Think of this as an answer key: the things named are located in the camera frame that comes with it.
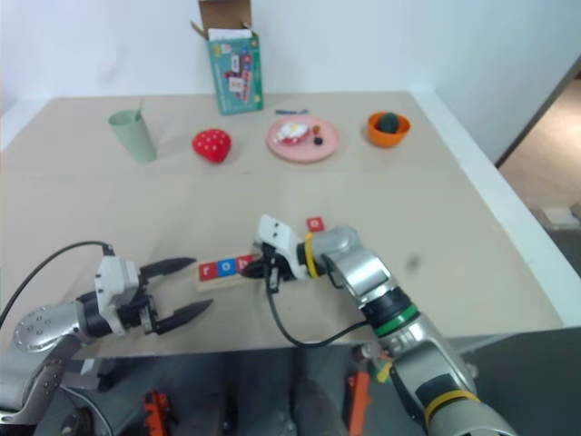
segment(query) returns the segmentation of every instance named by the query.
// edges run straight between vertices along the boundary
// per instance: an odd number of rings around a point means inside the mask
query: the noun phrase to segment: green ring
[[[408,321],[416,313],[418,313],[418,308],[414,304],[411,304],[408,309],[400,313],[393,320],[387,321],[385,324],[375,329],[374,332],[378,336],[385,336],[386,334],[396,330],[401,324]]]

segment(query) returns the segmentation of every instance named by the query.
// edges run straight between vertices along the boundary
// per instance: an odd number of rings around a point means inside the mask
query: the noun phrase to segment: cardboard box
[[[209,41],[208,29],[251,29],[250,0],[199,0],[202,28],[191,22],[207,41],[216,98],[222,114],[263,108],[261,53],[258,36]]]

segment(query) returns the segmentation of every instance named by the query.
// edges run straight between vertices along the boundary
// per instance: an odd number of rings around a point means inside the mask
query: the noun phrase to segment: pink plate
[[[304,123],[308,124],[311,132],[297,144],[283,144],[277,143],[276,133],[286,123]],[[316,145],[314,143],[315,135],[312,133],[314,125],[320,127],[320,132],[317,136],[323,139],[323,144]],[[322,161],[331,156],[337,148],[339,148],[339,135],[335,126],[328,121],[317,118],[311,115],[288,115],[283,116],[271,125],[266,136],[266,144],[279,157],[291,162],[300,164],[308,164],[311,162]]]

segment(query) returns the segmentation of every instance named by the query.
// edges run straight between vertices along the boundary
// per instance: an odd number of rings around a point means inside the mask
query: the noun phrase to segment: orange bowl
[[[398,117],[398,131],[394,134],[386,134],[381,132],[376,127],[378,125],[379,119],[385,115],[387,112],[376,112],[369,117],[367,121],[367,133],[369,140],[377,147],[390,148],[395,147],[399,141],[406,137],[409,129],[411,128],[411,123],[408,118],[403,115],[396,114]]]

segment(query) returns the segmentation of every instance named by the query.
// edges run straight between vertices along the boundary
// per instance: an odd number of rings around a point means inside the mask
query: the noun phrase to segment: green cup
[[[109,117],[109,125],[133,159],[140,164],[155,160],[157,153],[140,110],[117,112]]]

